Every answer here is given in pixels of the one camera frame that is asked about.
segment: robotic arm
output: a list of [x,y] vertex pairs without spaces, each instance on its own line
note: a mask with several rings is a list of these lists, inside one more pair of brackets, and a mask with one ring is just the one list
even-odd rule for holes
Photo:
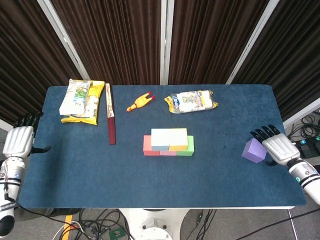
[[2,153],[7,159],[0,164],[0,238],[8,235],[15,225],[14,209],[19,206],[16,200],[25,170],[24,159],[31,153],[45,153],[50,149],[32,147],[41,115],[29,113],[22,117],[6,136]]
[[262,126],[250,133],[266,148],[273,158],[267,162],[269,166],[280,164],[288,167],[289,173],[296,179],[310,197],[320,205],[320,174],[317,170],[300,158],[300,152],[290,140],[273,126]]

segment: table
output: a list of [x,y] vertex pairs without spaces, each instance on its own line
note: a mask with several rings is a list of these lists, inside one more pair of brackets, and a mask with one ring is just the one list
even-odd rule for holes
[[[304,205],[304,193],[287,169],[241,157],[250,131],[273,124],[284,133],[268,85],[113,86],[116,145],[109,145],[106,97],[98,125],[61,123],[66,86],[50,87],[34,146],[51,146],[30,158],[19,202],[25,208],[243,208]],[[213,90],[215,109],[172,114],[171,93]],[[152,91],[147,106],[126,112]],[[193,156],[144,156],[151,128],[187,128]]]

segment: curtain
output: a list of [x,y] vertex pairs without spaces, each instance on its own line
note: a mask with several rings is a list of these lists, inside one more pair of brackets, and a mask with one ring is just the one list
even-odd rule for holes
[[320,98],[320,1],[281,0],[233,84],[268,84],[285,121]]
[[175,0],[169,84],[224,84],[268,0]]
[[48,87],[81,77],[36,1],[0,1],[0,45],[0,119],[10,124],[41,111]]
[[161,0],[51,2],[92,80],[160,83]]

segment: yellow rubber chicken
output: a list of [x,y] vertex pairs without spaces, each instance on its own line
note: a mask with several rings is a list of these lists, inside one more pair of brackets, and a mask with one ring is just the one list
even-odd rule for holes
[[146,105],[148,102],[150,102],[152,99],[155,99],[155,96],[147,98],[147,96],[151,95],[151,92],[147,92],[146,94],[143,94],[142,96],[138,97],[134,104],[132,104],[130,107],[126,109],[127,112],[131,112],[133,109],[136,108],[142,108],[144,105]]

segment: purple cube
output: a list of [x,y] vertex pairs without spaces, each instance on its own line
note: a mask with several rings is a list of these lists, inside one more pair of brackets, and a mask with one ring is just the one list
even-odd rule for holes
[[265,147],[255,138],[252,138],[245,144],[245,148],[242,153],[242,157],[248,159],[254,163],[260,163],[265,160],[267,150]]

